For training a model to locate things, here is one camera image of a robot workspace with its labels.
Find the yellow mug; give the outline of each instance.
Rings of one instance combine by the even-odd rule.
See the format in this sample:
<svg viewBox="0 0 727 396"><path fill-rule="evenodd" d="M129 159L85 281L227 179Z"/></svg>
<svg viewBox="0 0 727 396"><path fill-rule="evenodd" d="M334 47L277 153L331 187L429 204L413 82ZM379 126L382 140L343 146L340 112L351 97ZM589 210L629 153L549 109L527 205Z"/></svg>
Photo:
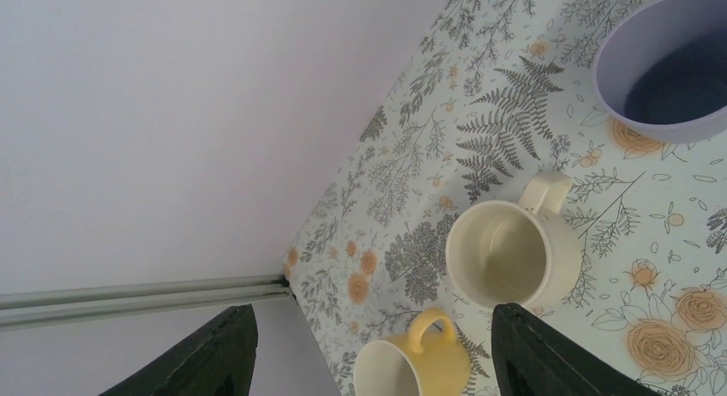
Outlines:
<svg viewBox="0 0 727 396"><path fill-rule="evenodd" d="M444 322L443 332L427 332L436 321ZM430 308L414 319L408 333L363 347L353 368L353 386L357 396L457 396L471 367L452 320Z"/></svg>

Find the mug handle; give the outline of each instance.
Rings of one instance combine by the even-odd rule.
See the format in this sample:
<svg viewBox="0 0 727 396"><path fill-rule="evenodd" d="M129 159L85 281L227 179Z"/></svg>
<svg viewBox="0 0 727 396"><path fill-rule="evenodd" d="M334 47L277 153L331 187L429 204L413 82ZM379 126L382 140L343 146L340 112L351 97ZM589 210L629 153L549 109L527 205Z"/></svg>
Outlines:
<svg viewBox="0 0 727 396"><path fill-rule="evenodd" d="M538 214L542 207L559 213L572 187L570 176L559 171L546 171L530 179L518 204L534 214Z"/></svg>
<svg viewBox="0 0 727 396"><path fill-rule="evenodd" d="M414 353L424 353L422 347L422 337L427 328L436 321L444 322L444 339L450 342L457 341L457 333L454 331L454 324L449 316L439 308L429 308L420 313L412 322L412 327L409 329L408 341L409 346L412 348Z"/></svg>

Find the botanical pattern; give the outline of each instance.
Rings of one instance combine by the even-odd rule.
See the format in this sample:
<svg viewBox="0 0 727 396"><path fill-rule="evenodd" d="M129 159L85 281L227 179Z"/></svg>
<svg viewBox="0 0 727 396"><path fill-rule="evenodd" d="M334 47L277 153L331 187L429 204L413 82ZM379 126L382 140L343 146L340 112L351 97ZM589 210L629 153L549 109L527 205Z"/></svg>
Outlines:
<svg viewBox="0 0 727 396"><path fill-rule="evenodd" d="M724 140L645 138L591 87L601 38L651 1L449 0L283 258L343 394L361 347L429 306L470 353L463 394L499 394L491 311L454 288L444 250L472 203L517 201L541 171L574 180L562 215L582 261L530 311L658 393L727 393Z"/></svg>
<svg viewBox="0 0 727 396"><path fill-rule="evenodd" d="M697 392L703 385L720 394L727 382L727 351L718 351L720 330L727 323L726 296L719 292L727 288L725 271L727 267L718 267L709 283L678 292L673 292L676 283L667 279L658 293L654 264L635 261L628 273L634 285L621 292L623 305L606 309L592 325L604 331L628 331L628 353L643 369L640 383L656 390L670 388L669 394ZM634 295L634 288L642 288L646 300ZM672 386L664 388L667 382Z"/></svg>

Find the orange flower print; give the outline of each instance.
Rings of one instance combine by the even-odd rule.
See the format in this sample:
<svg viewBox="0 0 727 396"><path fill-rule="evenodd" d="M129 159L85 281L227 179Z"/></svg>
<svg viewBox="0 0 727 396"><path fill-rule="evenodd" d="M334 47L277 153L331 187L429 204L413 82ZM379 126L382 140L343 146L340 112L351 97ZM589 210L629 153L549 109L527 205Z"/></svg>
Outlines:
<svg viewBox="0 0 727 396"><path fill-rule="evenodd" d="M631 265L631 272L626 273L631 275L631 279L634 282L631 290L633 290L636 286L641 286L644 289L651 289L658 276L657 268L653 263L646 259L634 261Z"/></svg>
<svg viewBox="0 0 727 396"><path fill-rule="evenodd" d="M356 255L356 242L349 240L348 243L345 244L345 252L348 254L348 257L353 257Z"/></svg>
<svg viewBox="0 0 727 396"><path fill-rule="evenodd" d="M598 159L592 158L590 155L580 158L579 165L581 167L591 167L598 163Z"/></svg>
<svg viewBox="0 0 727 396"><path fill-rule="evenodd" d="M694 348L670 323L640 321L628 332L627 342L634 362L664 379L676 381L694 370Z"/></svg>
<svg viewBox="0 0 727 396"><path fill-rule="evenodd" d="M655 141L648 137L639 135L627 125L611 118L612 133L616 143L626 149L624 159L635 159L644 156L647 153L655 152L661 149L664 144L661 141Z"/></svg>
<svg viewBox="0 0 727 396"><path fill-rule="evenodd" d="M548 44L542 40L533 43L526 52L530 52L530 57L537 56L540 60L545 60L545 52L548 50Z"/></svg>
<svg viewBox="0 0 727 396"><path fill-rule="evenodd" d="M573 163L573 167L576 165L580 165L580 167L591 167L597 165L598 160L601 159L601 156L604 154L604 151L601 150L602 146L603 144L594 147L593 141L591 141L588 144L588 152L586 154L580 155L578 153L571 153L572 156L577 158Z"/></svg>
<svg viewBox="0 0 727 396"><path fill-rule="evenodd" d="M285 275L285 278L288 280L291 279L292 269L293 269L293 266L290 263L283 264L283 274Z"/></svg>
<svg viewBox="0 0 727 396"><path fill-rule="evenodd" d="M452 202L452 199L449 199L446 196L442 196L439 198L439 203L436 204L436 212L439 213L442 210L456 210L457 207Z"/></svg>
<svg viewBox="0 0 727 396"><path fill-rule="evenodd" d="M716 330L727 322L727 306L709 291L688 291L676 312L691 330Z"/></svg>
<svg viewBox="0 0 727 396"><path fill-rule="evenodd" d="M290 250L288 250L288 263L291 266L295 266L296 265L297 258L298 258L298 255L297 255L297 249L296 248L291 248Z"/></svg>
<svg viewBox="0 0 727 396"><path fill-rule="evenodd" d="M348 297L353 304L366 302L369 295L369 281L362 273L356 272L348 279Z"/></svg>
<svg viewBox="0 0 727 396"><path fill-rule="evenodd" d="M442 106L444 106L444 110L447 112L454 110L454 104L457 103L457 99L449 98L449 101L447 103L442 103Z"/></svg>
<svg viewBox="0 0 727 396"><path fill-rule="evenodd" d="M376 270L376 253L366 250L361 255L361 272L365 275L371 275Z"/></svg>
<svg viewBox="0 0 727 396"><path fill-rule="evenodd" d="M432 186L434 186L435 188L438 188L442 185L442 175L439 173L432 177L427 177L427 180L431 180Z"/></svg>

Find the mug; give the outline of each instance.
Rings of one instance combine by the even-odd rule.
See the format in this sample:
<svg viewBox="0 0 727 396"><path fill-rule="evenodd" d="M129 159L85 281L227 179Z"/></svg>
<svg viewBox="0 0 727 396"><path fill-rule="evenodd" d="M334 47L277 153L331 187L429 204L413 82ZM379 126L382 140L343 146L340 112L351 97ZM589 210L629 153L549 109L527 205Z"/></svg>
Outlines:
<svg viewBox="0 0 727 396"><path fill-rule="evenodd" d="M558 303L580 273L580 243L560 215L572 180L559 171L536 175L518 204L484 201L449 231L445 256L454 285L474 303L524 308Z"/></svg>
<svg viewBox="0 0 727 396"><path fill-rule="evenodd" d="M427 332L436 321L443 321L443 331ZM363 347L353 367L353 386L357 396L459 396L471 367L452 320L430 308L414 319L408 333Z"/></svg>
<svg viewBox="0 0 727 396"><path fill-rule="evenodd" d="M660 0L601 43L598 100L657 141L690 143L727 129L727 0Z"/></svg>

